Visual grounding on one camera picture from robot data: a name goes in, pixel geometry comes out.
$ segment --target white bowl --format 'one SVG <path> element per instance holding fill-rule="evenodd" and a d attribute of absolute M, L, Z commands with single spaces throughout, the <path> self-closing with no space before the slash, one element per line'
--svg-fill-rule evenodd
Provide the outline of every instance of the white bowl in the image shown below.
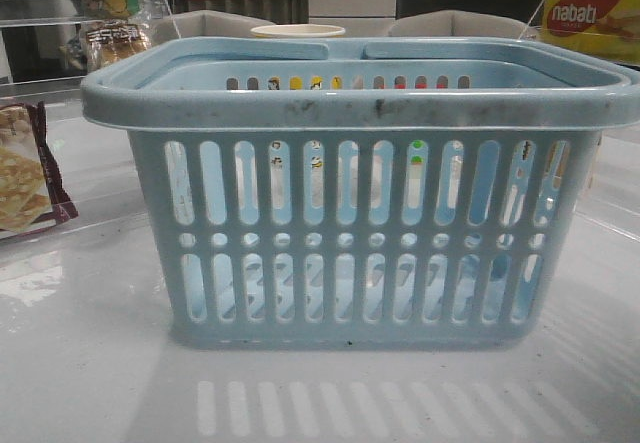
<path fill-rule="evenodd" d="M 253 36 L 261 38 L 332 38 L 342 36 L 344 33 L 345 29 L 341 26 L 312 23 L 257 26 L 251 29 Z"/>

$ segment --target yellow box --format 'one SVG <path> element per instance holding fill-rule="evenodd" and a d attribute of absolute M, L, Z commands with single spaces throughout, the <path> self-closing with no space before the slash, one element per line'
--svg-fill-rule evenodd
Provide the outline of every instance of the yellow box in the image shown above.
<path fill-rule="evenodd" d="M 640 64 L 640 0 L 545 0 L 542 41 Z"/>

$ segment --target chair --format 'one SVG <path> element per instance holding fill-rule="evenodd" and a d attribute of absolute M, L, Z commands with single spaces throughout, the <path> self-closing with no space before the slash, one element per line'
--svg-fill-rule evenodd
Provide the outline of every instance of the chair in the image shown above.
<path fill-rule="evenodd" d="M 536 34 L 535 29 L 518 20 L 459 10 L 442 10 L 400 18 L 389 28 L 389 36 L 532 38 Z"/>
<path fill-rule="evenodd" d="M 251 28 L 274 24 L 268 20 L 222 11 L 190 11 L 163 18 L 154 28 L 154 42 L 160 44 L 193 36 L 251 38 Z"/>

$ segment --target plastic container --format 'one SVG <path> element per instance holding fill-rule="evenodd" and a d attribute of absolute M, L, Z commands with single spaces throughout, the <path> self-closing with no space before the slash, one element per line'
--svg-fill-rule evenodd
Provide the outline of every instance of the plastic container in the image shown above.
<path fill-rule="evenodd" d="M 640 74 L 487 38 L 193 38 L 82 91 L 129 131 L 175 327 L 203 345 L 522 337 L 600 131 L 640 118 Z"/>
<path fill-rule="evenodd" d="M 260 38 L 333 38 L 345 34 L 345 29 L 336 25 L 266 25 L 251 29 L 251 34 Z"/>

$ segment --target cracker package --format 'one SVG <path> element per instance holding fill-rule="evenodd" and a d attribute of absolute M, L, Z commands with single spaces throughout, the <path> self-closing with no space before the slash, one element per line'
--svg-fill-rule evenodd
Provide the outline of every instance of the cracker package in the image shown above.
<path fill-rule="evenodd" d="M 640 64 L 640 0 L 545 0 L 542 25 L 547 43 Z"/>
<path fill-rule="evenodd" d="M 0 107 L 0 239 L 77 215 L 46 144 L 44 105 Z"/>

